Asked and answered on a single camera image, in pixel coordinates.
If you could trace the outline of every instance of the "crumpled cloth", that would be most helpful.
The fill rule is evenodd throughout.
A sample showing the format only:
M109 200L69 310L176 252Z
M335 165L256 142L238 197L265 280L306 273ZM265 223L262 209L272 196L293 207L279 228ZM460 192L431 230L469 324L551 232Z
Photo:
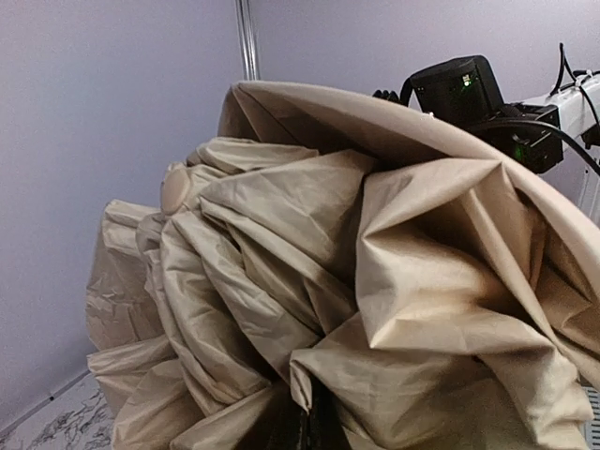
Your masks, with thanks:
M514 160L398 105L240 83L166 214L107 206L89 356L119 449L234 449L277 392L353 449L587 448L600 231Z

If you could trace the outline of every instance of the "beige button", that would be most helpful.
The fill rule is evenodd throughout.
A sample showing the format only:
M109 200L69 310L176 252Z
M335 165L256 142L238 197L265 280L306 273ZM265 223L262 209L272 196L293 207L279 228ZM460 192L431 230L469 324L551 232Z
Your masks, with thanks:
M185 167L178 167L167 173L160 191L162 212L166 215L176 213L186 199L190 188L191 181Z

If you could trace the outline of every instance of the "white wall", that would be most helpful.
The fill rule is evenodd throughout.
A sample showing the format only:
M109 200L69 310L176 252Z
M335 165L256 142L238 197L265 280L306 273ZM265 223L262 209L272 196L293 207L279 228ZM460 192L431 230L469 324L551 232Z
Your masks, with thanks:
M242 78L234 2L0 0L0 429L82 373L112 198L158 203Z
M558 44L571 66L600 68L598 0L252 0L262 77L371 95L415 71L483 54L506 101L548 92ZM576 200L571 152L546 178Z

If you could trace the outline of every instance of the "metal pole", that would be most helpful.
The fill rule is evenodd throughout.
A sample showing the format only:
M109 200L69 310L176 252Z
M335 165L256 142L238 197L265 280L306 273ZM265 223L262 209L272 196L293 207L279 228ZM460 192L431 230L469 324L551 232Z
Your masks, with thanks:
M244 65L245 80L259 80L259 63L256 48L256 35L250 15L249 0L236 0L237 25L240 33L240 47L242 49L242 63Z

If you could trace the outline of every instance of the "marble surface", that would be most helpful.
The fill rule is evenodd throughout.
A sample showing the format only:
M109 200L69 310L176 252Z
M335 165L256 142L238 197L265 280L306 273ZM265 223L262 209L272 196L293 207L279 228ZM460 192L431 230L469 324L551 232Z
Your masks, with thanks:
M112 431L111 410L88 375L0 436L0 450L109 450Z

